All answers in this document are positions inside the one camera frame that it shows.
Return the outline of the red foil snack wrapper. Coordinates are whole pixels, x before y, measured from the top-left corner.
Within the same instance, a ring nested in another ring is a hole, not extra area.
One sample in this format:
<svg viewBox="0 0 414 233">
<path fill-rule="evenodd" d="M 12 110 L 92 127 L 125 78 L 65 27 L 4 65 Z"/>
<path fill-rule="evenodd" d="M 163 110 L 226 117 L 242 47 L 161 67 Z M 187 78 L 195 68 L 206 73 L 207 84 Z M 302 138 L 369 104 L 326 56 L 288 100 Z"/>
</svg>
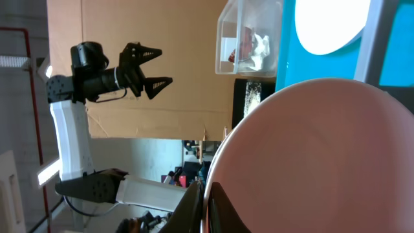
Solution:
<svg viewBox="0 0 414 233">
<path fill-rule="evenodd" d="M 253 50 L 253 31 L 251 28 L 242 27 L 239 44 L 236 38 L 225 38 L 225 61 L 235 63 L 235 55 L 238 53 L 238 61 L 248 60 Z"/>
</svg>

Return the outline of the grey dishwasher rack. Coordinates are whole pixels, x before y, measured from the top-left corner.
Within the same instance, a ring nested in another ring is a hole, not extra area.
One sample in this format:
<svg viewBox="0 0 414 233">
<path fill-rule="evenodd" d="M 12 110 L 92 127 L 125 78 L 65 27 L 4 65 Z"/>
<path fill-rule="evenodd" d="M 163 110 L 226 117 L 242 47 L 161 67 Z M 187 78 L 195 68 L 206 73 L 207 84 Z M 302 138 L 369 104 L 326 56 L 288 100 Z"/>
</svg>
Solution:
<svg viewBox="0 0 414 233">
<path fill-rule="evenodd" d="M 413 111 L 413 0 L 371 1 L 354 79 Z"/>
</svg>

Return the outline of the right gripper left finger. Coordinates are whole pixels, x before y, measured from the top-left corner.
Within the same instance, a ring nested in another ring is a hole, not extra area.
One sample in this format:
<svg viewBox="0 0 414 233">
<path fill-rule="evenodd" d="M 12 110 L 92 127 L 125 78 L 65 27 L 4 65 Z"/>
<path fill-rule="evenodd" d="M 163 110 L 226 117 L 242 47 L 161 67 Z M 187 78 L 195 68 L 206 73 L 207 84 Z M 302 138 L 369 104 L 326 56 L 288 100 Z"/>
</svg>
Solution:
<svg viewBox="0 0 414 233">
<path fill-rule="evenodd" d="M 168 222 L 158 233 L 200 233 L 203 196 L 203 183 L 192 182 Z"/>
</svg>

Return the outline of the teal serving tray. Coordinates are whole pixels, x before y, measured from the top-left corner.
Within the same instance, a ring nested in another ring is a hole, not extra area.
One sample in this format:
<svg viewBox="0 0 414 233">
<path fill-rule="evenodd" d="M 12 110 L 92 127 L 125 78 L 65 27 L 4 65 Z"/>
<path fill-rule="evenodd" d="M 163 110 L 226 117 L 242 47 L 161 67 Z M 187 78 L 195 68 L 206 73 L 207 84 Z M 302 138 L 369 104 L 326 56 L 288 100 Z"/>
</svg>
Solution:
<svg viewBox="0 0 414 233">
<path fill-rule="evenodd" d="M 295 1 L 285 1 L 281 26 L 276 90 L 313 78 L 352 79 L 360 42 L 326 55 L 307 52 L 298 39 L 294 22 Z M 413 1 L 400 1 L 384 59 L 381 86 L 413 87 Z"/>
</svg>

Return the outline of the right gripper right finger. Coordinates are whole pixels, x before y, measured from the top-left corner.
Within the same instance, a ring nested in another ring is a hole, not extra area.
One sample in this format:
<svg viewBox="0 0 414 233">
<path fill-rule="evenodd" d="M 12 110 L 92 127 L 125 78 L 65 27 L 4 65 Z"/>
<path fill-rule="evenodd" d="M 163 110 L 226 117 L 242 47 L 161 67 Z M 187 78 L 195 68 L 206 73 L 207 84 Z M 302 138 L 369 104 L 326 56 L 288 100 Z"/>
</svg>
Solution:
<svg viewBox="0 0 414 233">
<path fill-rule="evenodd" d="M 208 226 L 210 233 L 251 233 L 218 182 L 210 190 Z"/>
</svg>

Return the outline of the white rice leftovers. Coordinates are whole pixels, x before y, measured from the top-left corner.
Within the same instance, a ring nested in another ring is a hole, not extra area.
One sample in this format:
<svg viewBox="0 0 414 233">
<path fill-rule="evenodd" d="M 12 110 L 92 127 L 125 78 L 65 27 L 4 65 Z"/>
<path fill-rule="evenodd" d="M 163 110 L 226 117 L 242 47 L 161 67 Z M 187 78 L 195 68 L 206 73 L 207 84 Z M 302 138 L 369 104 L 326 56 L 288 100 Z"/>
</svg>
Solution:
<svg viewBox="0 0 414 233">
<path fill-rule="evenodd" d="M 247 81 L 245 90 L 244 117 L 249 115 L 261 102 L 262 87 L 259 82 Z"/>
</svg>

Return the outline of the pink bowl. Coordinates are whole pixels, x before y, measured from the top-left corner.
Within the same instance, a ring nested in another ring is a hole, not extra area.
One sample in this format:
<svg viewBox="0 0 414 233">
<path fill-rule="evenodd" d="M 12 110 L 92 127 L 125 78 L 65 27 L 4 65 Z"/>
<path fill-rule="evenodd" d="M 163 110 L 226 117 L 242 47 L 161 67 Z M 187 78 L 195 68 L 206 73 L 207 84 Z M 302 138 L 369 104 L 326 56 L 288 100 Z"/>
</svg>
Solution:
<svg viewBox="0 0 414 233">
<path fill-rule="evenodd" d="M 252 232 L 412 232 L 413 114 L 354 80 L 291 85 L 226 137 L 213 183 Z"/>
</svg>

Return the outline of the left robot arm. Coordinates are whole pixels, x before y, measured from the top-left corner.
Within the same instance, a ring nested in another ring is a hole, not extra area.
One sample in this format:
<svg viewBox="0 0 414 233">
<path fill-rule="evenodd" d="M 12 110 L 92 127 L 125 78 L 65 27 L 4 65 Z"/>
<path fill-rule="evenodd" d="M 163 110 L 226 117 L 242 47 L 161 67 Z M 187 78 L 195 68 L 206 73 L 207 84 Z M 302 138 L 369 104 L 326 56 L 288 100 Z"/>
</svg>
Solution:
<svg viewBox="0 0 414 233">
<path fill-rule="evenodd" d="M 96 171 L 90 151 L 86 102 L 99 103 L 100 95 L 122 90 L 153 99 L 172 83 L 170 77 L 147 78 L 140 66 L 162 55 L 156 48 L 128 43 L 110 69 L 102 46 L 93 41 L 71 48 L 71 76 L 55 75 L 47 81 L 47 100 L 54 120 L 60 157 L 60 181 L 55 191 L 76 213 L 86 216 L 83 202 L 135 205 L 173 212 L 185 189 L 128 175 L 117 169 Z"/>
</svg>

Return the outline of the white napkin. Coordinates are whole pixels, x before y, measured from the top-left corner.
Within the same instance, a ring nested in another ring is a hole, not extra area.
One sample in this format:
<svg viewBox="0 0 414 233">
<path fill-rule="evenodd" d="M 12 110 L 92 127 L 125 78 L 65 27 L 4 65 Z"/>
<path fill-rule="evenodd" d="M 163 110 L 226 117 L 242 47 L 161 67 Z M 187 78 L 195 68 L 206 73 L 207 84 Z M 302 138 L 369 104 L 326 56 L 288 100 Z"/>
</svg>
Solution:
<svg viewBox="0 0 414 233">
<path fill-rule="evenodd" d="M 239 68 L 248 71 L 260 71 L 264 67 L 264 59 L 270 55 L 269 37 L 261 37 L 253 32 L 253 50 L 248 60 L 239 61 Z"/>
</svg>

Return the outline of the clear plastic bin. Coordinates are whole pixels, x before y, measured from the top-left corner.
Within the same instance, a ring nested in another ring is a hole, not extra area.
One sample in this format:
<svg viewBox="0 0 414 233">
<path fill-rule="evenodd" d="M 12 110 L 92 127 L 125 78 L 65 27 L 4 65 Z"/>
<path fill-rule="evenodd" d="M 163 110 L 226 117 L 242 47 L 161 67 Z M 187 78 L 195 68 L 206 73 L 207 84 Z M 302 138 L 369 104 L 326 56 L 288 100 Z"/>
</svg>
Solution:
<svg viewBox="0 0 414 233">
<path fill-rule="evenodd" d="M 283 0 L 229 0 L 217 22 L 215 72 L 275 77 Z"/>
</svg>

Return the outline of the black plastic tray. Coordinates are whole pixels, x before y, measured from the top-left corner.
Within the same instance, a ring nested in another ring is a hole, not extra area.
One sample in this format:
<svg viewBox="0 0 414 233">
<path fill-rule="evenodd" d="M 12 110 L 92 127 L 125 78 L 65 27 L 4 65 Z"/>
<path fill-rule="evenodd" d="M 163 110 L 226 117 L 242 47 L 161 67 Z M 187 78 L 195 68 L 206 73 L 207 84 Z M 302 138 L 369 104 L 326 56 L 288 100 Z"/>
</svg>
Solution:
<svg viewBox="0 0 414 233">
<path fill-rule="evenodd" d="M 235 128 L 244 119 L 243 108 L 245 104 L 245 90 L 247 81 L 259 82 L 262 87 L 261 102 L 275 92 L 275 81 L 263 79 L 241 79 L 237 78 L 234 83 L 234 97 L 232 110 L 232 128 Z"/>
</svg>

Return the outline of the pink plate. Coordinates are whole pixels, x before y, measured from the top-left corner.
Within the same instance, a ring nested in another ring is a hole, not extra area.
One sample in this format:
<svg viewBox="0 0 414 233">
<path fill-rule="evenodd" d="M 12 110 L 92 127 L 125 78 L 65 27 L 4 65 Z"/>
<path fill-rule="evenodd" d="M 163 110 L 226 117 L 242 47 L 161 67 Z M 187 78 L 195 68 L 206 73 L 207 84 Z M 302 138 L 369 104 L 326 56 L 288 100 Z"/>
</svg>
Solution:
<svg viewBox="0 0 414 233">
<path fill-rule="evenodd" d="M 326 55 L 362 36 L 370 0 L 296 0 L 295 28 L 302 47 Z"/>
</svg>

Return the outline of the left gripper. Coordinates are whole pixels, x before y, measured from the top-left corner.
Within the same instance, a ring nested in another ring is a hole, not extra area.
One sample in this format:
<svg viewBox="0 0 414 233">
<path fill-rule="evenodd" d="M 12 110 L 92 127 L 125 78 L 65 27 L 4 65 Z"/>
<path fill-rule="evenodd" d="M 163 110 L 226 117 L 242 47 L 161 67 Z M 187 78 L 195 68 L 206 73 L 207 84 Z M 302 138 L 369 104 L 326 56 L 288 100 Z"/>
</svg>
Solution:
<svg viewBox="0 0 414 233">
<path fill-rule="evenodd" d="M 124 78 L 124 87 L 130 88 L 136 97 L 145 92 L 150 100 L 165 87 L 173 82 L 170 77 L 146 78 L 139 74 L 139 68 L 143 63 L 162 55 L 161 49 L 145 47 L 139 42 L 128 43 L 119 55 L 119 68 Z"/>
</svg>

